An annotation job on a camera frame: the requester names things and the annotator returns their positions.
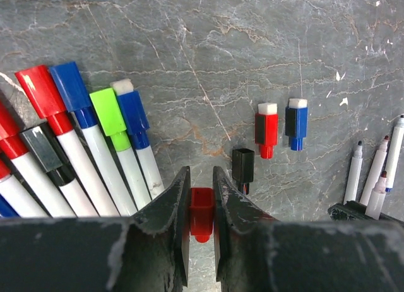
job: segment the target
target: gray marble countertop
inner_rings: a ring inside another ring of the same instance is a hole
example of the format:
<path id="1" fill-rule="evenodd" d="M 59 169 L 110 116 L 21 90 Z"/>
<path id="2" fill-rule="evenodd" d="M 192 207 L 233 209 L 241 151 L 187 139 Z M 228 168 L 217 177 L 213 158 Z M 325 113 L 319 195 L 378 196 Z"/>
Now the gray marble countertop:
<path id="1" fill-rule="evenodd" d="M 249 198 L 282 221 L 329 219 L 353 146 L 360 188 L 376 146 L 403 112 L 404 0 L 0 0 L 0 99 L 22 126 L 40 122 L 13 73 L 76 61 L 89 91 L 131 78 L 166 185 L 181 166 L 210 186 L 233 148 L 255 149 Z M 302 152 L 285 147 L 284 108 L 309 100 Z M 254 144 L 257 104 L 278 104 L 272 160 Z M 398 171 L 404 170 L 404 155 Z M 404 177 L 383 211 L 404 219 Z M 187 291 L 219 291 L 213 243 L 191 243 Z"/>

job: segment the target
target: black marker cap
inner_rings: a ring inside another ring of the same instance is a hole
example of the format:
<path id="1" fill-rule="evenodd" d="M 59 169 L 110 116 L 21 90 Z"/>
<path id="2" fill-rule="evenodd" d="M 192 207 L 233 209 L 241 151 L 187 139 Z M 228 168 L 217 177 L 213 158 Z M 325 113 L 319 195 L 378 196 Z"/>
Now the black marker cap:
<path id="1" fill-rule="evenodd" d="M 29 128 L 21 132 L 20 136 L 40 167 L 56 185 L 63 186 L 74 179 L 68 157 L 48 123 Z"/>
<path id="2" fill-rule="evenodd" d="M 232 176 L 240 183 L 251 183 L 254 180 L 255 152 L 247 148 L 233 149 Z"/>

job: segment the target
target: red cap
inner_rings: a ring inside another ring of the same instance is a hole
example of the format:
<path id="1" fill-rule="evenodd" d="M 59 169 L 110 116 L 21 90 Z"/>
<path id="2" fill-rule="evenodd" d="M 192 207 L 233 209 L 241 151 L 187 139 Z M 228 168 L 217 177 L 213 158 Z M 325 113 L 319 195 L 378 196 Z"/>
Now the red cap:
<path id="1" fill-rule="evenodd" d="M 10 159 L 17 158 L 28 152 L 27 147 L 18 135 L 19 131 L 16 122 L 0 102 L 0 148 Z"/>
<path id="2" fill-rule="evenodd" d="M 191 188 L 189 229 L 199 243 L 206 243 L 213 230 L 215 193 L 212 188 Z"/>
<path id="3" fill-rule="evenodd" d="M 66 107 L 45 65 L 15 73 L 41 119 L 46 118 L 57 136 L 73 130 Z"/>
<path id="4" fill-rule="evenodd" d="M 278 144 L 278 114 L 255 115 L 255 143 L 262 158 L 273 157 L 273 147 Z"/>
<path id="5" fill-rule="evenodd" d="M 0 160 L 0 180 L 11 173 L 11 170 Z"/>

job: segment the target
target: green marker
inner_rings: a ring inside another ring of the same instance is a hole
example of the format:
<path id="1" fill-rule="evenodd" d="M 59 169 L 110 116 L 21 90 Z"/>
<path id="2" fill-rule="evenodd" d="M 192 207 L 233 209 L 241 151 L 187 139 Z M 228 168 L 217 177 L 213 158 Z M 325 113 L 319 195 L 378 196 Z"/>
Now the green marker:
<path id="1" fill-rule="evenodd" d="M 93 92 L 90 94 L 90 98 L 102 130 L 106 136 L 111 138 L 134 201 L 140 210 L 150 202 L 151 198 L 126 133 L 125 121 L 119 109 L 114 89 L 106 88 Z"/>

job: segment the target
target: white eraser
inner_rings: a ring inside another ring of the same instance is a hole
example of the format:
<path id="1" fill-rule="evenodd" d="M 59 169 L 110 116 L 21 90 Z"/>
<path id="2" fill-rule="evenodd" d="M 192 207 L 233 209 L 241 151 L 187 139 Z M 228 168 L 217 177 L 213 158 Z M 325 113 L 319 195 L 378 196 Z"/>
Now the white eraser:
<path id="1" fill-rule="evenodd" d="M 276 103 L 262 103 L 258 104 L 258 113 L 271 115 L 278 113 L 278 104 Z"/>
<path id="2" fill-rule="evenodd" d="M 290 98 L 289 108 L 300 109 L 307 107 L 307 100 L 305 98 Z"/>
<path id="3" fill-rule="evenodd" d="M 117 95 L 124 95 L 125 93 L 132 92 L 134 90 L 133 84 L 130 79 L 122 79 L 110 84 Z"/>

